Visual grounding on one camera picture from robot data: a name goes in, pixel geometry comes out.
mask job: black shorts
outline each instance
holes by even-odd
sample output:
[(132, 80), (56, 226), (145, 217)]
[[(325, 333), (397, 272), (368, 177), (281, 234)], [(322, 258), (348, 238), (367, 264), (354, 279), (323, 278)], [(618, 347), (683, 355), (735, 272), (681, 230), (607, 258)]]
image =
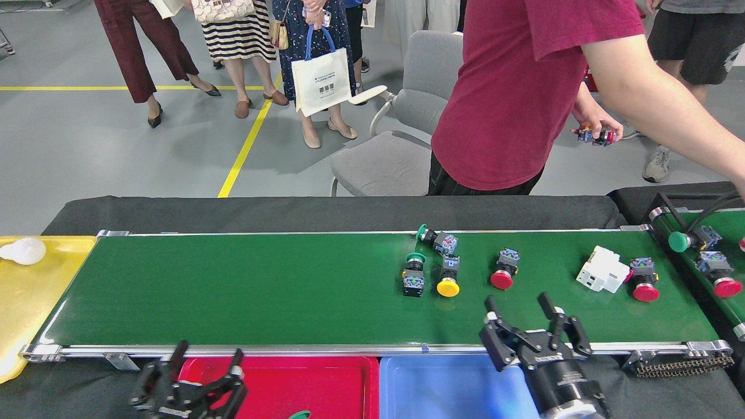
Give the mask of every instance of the black shorts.
[(721, 84), (745, 42), (745, 13), (688, 14), (660, 10), (648, 40), (655, 60), (682, 61), (695, 86)]
[(346, 9), (346, 23), (349, 26), (352, 62), (356, 63), (362, 58), (362, 4)]

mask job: brown shoe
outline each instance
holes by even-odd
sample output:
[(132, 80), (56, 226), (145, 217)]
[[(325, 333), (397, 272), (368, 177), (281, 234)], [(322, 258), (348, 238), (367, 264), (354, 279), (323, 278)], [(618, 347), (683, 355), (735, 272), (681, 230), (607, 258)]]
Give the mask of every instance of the brown shoe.
[(275, 104), (278, 104), (279, 106), (287, 106), (290, 104), (290, 101), (287, 100), (287, 96), (285, 96), (282, 92), (279, 90), (275, 90), (274, 93), (272, 93), (272, 96), (264, 94), (264, 99), (271, 100)]
[(239, 119), (246, 119), (248, 117), (248, 111), (251, 106), (251, 99), (246, 101), (239, 101), (235, 105), (235, 117)]

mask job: yellow floor line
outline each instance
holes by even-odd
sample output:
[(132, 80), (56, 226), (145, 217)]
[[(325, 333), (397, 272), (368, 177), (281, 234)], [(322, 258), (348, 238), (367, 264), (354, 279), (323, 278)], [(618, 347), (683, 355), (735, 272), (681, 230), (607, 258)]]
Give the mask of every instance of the yellow floor line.
[[(192, 90), (191, 86), (155, 86), (158, 90)], [(235, 90), (235, 86), (217, 86), (219, 90)], [(246, 86), (246, 90), (263, 90), (263, 86)], [(91, 92), (97, 90), (127, 90), (126, 86), (0, 86), (0, 92)]]
[[(274, 85), (278, 86), (281, 79), (282, 79), (282, 76), (277, 76), (277, 79), (274, 81)], [(225, 183), (223, 183), (222, 189), (220, 189), (218, 198), (227, 198), (228, 195), (230, 195), (230, 190), (233, 188), (233, 185), (235, 184), (235, 179), (238, 178), (238, 173), (241, 172), (241, 169), (243, 168), (243, 163), (246, 162), (246, 158), (248, 157), (248, 152), (251, 151), (251, 147), (253, 147), (253, 142), (256, 140), (256, 136), (259, 134), (259, 130), (261, 129), (261, 126), (264, 124), (264, 119), (267, 117), (267, 113), (269, 113), (269, 108), (272, 106), (272, 103), (273, 102), (271, 100), (268, 100), (268, 99), (264, 100), (264, 106), (261, 107), (261, 111), (259, 111), (259, 116), (256, 118), (256, 121), (253, 122), (251, 131), (248, 133), (248, 136), (246, 137), (246, 141), (243, 143), (243, 147), (241, 148), (241, 151), (238, 153), (238, 156), (235, 158), (235, 162), (233, 163), (233, 166), (230, 169), (230, 173), (228, 174), (227, 179), (225, 179)]]

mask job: chair armrest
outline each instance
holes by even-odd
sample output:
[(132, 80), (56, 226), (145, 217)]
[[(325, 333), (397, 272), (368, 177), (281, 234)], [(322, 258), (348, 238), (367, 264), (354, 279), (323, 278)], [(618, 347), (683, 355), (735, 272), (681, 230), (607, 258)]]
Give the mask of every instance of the chair armrest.
[(388, 99), (389, 95), (391, 95), (390, 92), (388, 92), (388, 86), (380, 85), (375, 86), (372, 89), (367, 89), (364, 92), (360, 93), (359, 95), (352, 96), (351, 99), (348, 100), (350, 104), (360, 104), (364, 101), (369, 101), (370, 99), (376, 97), (376, 96), (382, 96), (383, 98)]

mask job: gray floor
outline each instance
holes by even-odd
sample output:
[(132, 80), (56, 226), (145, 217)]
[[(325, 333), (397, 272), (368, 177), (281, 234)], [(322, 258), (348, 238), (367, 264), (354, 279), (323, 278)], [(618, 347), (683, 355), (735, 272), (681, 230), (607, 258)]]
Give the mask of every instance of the gray floor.
[[(0, 3), (10, 10), (19, 3)], [(154, 47), (143, 37), (148, 67), (161, 89), (165, 110), (156, 130), (145, 124), (144, 105), (126, 90), (0, 90), (0, 236), (40, 233), (68, 202), (101, 195), (151, 197), (324, 196), (332, 175), (329, 156), (343, 146), (338, 133), (323, 129), (325, 113), (314, 117), (323, 147), (307, 148), (292, 107), (272, 105), (234, 183), (228, 183), (247, 137), (256, 123), (260, 91), (250, 95), (255, 109), (248, 119), (233, 114), (235, 91), (227, 73), (209, 60), (201, 30), (187, 13), (175, 18), (201, 75), (221, 87), (210, 98), (174, 81)], [(123, 86), (107, 38), (90, 0), (62, 0), (53, 10), (0, 14), (0, 28), (16, 49), (0, 51), (0, 89), (15, 86)], [(401, 86), (397, 45), (381, 41), (380, 28), (364, 31), (365, 55), (372, 62), (366, 86)], [(279, 73), (272, 65), (273, 75)], [(247, 84), (259, 85), (247, 66)], [(745, 138), (742, 118), (745, 82), (730, 80), (711, 92), (709, 110)], [(343, 112), (361, 135), (381, 106), (345, 104)], [(647, 185), (641, 170), (653, 148), (646, 139), (610, 148), (577, 144), (568, 130), (554, 146), (536, 195), (604, 195), (625, 186)], [(381, 129), (406, 130), (392, 118)], [(673, 157), (666, 183), (722, 180), (715, 173)]]

